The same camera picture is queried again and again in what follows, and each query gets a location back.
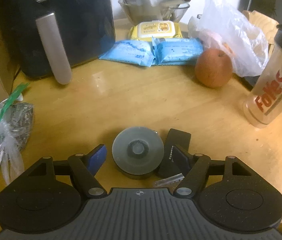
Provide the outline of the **clear plastic case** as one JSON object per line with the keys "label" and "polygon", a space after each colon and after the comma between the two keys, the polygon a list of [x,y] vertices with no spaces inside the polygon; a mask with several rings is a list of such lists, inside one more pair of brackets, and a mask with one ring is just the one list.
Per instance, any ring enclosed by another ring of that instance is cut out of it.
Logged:
{"label": "clear plastic case", "polygon": [[154,187],[155,188],[167,187],[167,188],[175,189],[176,186],[178,186],[178,184],[183,179],[184,179],[184,176],[181,173],[179,173],[174,176],[155,181]]}

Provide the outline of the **grey-topped black cylinder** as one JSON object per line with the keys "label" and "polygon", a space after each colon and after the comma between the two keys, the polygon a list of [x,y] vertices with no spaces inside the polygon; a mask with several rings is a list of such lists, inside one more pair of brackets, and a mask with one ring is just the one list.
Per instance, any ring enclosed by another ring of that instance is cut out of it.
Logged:
{"label": "grey-topped black cylinder", "polygon": [[148,178],[163,160],[164,144],[159,134],[152,129],[129,127],[114,139],[112,157],[126,176],[133,179]]}

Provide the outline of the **clear plastic bag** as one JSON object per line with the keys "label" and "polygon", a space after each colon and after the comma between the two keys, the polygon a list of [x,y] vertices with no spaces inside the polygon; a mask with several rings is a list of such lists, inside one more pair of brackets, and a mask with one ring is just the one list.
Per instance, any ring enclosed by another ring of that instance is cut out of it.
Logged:
{"label": "clear plastic bag", "polygon": [[32,104],[17,99],[28,86],[18,85],[0,110],[0,167],[7,185],[25,170],[21,152],[32,131],[34,109]]}

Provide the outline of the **red-orange apple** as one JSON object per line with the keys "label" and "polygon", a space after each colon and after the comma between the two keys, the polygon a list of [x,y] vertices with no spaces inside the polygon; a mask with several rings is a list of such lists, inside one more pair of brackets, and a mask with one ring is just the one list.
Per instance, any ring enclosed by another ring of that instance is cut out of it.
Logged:
{"label": "red-orange apple", "polygon": [[220,88],[231,79],[233,66],[230,57],[219,49],[207,49],[197,59],[196,79],[209,88]]}

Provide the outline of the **blue wet wipes pack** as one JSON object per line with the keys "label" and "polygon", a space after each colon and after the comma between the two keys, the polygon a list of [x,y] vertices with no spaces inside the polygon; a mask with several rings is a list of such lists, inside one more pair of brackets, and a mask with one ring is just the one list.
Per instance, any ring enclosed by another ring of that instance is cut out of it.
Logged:
{"label": "blue wet wipes pack", "polygon": [[155,62],[152,44],[147,41],[122,40],[99,57],[100,60],[129,63],[142,67],[151,67]]}

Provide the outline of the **clear shaker bottle grey lid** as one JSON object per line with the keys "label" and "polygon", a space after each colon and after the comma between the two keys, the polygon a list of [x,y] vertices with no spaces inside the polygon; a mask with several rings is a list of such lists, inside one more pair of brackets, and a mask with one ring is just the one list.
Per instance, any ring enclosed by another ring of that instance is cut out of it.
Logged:
{"label": "clear shaker bottle grey lid", "polygon": [[243,105],[247,120],[263,128],[282,112],[282,24],[274,37],[274,50]]}

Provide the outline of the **yellow wet wipes pack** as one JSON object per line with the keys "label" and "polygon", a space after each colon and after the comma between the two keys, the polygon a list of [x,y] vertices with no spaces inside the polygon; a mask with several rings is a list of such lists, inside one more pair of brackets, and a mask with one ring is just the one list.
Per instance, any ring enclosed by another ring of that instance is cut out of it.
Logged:
{"label": "yellow wet wipes pack", "polygon": [[180,25],[172,21],[141,22],[130,29],[130,40],[152,41],[152,38],[183,38]]}

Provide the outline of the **white plastic shopping bag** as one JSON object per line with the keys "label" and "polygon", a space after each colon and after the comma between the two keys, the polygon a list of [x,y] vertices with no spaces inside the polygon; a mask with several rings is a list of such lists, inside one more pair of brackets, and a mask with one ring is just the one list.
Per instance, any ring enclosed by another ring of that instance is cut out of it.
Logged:
{"label": "white plastic shopping bag", "polygon": [[206,0],[200,18],[189,20],[188,35],[201,40],[204,49],[225,52],[240,77],[261,75],[268,62],[264,32],[224,0]]}

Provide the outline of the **black air fryer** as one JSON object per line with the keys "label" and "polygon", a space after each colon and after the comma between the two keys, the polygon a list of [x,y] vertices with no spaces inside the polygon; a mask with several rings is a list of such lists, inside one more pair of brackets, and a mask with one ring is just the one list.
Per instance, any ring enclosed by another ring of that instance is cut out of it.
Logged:
{"label": "black air fryer", "polygon": [[0,0],[0,26],[26,76],[62,85],[115,43],[111,0]]}

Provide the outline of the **wooden chair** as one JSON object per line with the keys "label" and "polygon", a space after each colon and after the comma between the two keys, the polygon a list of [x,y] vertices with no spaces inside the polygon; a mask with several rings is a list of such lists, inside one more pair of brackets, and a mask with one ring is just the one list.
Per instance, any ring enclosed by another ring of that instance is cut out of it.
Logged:
{"label": "wooden chair", "polygon": [[268,41],[268,56],[270,57],[274,50],[274,37],[278,31],[277,25],[279,24],[276,20],[258,12],[258,11],[247,11],[242,12],[248,21],[260,28],[266,36]]}

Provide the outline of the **metal bowl with clutter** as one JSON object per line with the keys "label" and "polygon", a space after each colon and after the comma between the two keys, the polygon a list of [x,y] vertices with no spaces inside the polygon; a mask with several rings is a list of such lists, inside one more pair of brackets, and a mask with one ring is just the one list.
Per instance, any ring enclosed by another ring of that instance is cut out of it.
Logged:
{"label": "metal bowl with clutter", "polygon": [[180,22],[191,0],[118,0],[127,19],[138,25],[149,21]]}

